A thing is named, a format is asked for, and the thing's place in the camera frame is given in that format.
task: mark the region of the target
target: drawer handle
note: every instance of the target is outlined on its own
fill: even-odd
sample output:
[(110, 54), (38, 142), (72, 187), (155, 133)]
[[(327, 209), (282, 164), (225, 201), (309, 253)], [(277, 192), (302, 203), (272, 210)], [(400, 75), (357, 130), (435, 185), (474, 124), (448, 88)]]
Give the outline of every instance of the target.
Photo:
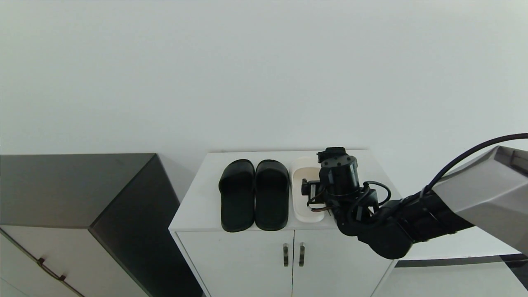
[(52, 278), (58, 280), (59, 282), (64, 282), (64, 280), (66, 279), (66, 276), (63, 274), (61, 276), (58, 276), (56, 275), (53, 271), (51, 271), (51, 269), (47, 268), (45, 265), (44, 265), (44, 261), (46, 261), (46, 259), (44, 258), (39, 258), (37, 261), (36, 261), (36, 264), (42, 268), (42, 270), (44, 270), (49, 276), (51, 276)]
[(304, 243), (300, 243), (299, 267), (304, 266)]
[(284, 267), (288, 267), (288, 244), (282, 245), (282, 258), (284, 260)]

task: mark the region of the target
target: white slipper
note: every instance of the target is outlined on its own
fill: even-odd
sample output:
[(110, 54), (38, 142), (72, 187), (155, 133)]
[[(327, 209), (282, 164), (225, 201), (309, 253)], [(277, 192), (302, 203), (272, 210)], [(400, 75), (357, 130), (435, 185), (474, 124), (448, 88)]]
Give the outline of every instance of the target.
[[(300, 187), (303, 179), (319, 180), (321, 166), (313, 157), (300, 157), (293, 161), (290, 167), (291, 197), (294, 204), (295, 217), (301, 222), (319, 222), (325, 217), (325, 212), (313, 212), (306, 206), (308, 196), (301, 195)], [(324, 203), (311, 204), (312, 208), (325, 207)]]

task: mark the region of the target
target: dark gray cabinet top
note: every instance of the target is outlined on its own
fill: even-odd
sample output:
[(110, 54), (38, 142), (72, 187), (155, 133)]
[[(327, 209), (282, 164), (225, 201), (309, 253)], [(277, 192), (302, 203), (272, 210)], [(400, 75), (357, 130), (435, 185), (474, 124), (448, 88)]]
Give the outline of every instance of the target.
[(87, 228), (153, 156), (0, 156), (0, 225)]

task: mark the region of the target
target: floor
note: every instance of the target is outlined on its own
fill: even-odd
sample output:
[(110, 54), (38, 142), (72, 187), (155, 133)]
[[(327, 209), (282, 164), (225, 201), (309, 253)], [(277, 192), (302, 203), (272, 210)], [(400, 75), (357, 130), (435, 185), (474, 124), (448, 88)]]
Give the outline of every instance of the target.
[(491, 263), (399, 265), (374, 297), (528, 296), (528, 259), (501, 257), (500, 262)]

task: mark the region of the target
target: cabinet door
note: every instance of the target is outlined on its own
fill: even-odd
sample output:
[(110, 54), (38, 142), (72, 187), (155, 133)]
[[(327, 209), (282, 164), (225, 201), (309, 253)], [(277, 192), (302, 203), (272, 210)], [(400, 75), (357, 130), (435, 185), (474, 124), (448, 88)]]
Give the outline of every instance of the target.
[(337, 229), (296, 230), (294, 254), (294, 297), (370, 297), (392, 263)]
[(1, 235), (0, 259), (2, 297), (77, 297)]
[[(291, 296), (293, 231), (206, 231), (177, 235), (210, 297)], [(284, 244), (288, 245), (287, 266)]]

